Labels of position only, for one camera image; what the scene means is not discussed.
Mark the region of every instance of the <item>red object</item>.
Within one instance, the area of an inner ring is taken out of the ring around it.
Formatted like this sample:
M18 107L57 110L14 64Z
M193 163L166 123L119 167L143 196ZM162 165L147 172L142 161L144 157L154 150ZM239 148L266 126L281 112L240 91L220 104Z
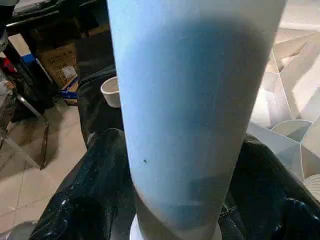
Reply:
M10 60L8 58L3 58L3 61L1 63L1 68L7 69L8 72L10 72L10 73L17 72L15 67L12 65L12 63L10 62Z

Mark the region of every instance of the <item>white cylinder base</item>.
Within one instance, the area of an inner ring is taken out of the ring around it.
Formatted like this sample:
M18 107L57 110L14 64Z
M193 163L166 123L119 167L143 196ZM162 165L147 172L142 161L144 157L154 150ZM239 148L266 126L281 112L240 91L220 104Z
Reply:
M135 215L132 222L132 226L130 230L130 240L152 240L152 239L144 239L144 237L142 236L137 215ZM214 236L212 240L222 240L222 234L221 234L221 229L219 224L216 226L216 230L214 232Z

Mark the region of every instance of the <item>chair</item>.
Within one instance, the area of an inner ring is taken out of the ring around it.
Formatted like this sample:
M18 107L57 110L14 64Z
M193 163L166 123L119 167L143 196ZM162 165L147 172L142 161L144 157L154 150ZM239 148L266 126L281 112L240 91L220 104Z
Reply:
M7 127L18 105L22 103L36 117L44 123L44 134L41 146L41 164L38 164L31 156L29 156L19 145L17 145L8 135ZM16 152L33 167L43 169L46 166L47 143L48 143L49 123L48 120L41 115L27 100L17 93L15 86L8 80L5 73L0 69L0 149L3 142L6 142Z

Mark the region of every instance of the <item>cardboard box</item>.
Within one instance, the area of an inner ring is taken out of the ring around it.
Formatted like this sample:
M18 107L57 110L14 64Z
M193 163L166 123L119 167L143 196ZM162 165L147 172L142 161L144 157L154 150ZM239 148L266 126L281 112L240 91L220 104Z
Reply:
M68 105L77 105L78 86L78 77L75 77L61 90L61 95Z
M60 89L77 76L76 48L73 43L39 53L37 57Z

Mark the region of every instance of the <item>beige floor tile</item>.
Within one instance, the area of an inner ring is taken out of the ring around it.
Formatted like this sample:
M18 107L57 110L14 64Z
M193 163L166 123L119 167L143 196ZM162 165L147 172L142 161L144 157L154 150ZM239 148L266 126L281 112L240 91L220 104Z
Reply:
M24 169L25 161L18 160L16 155L0 168L0 215L16 209Z
M14 226L15 213L11 212L0 216L0 233L9 231Z
M62 129L49 137L48 166L42 170L59 185L87 151L80 124Z
M58 185L43 170L25 165L18 208L51 196L57 190Z
M45 197L37 202L28 204L15 211L14 226L22 224L27 221L37 221L46 209L51 196Z
M68 106L62 99L56 103L55 107L46 110L45 116L50 125L57 130L80 122L78 107Z

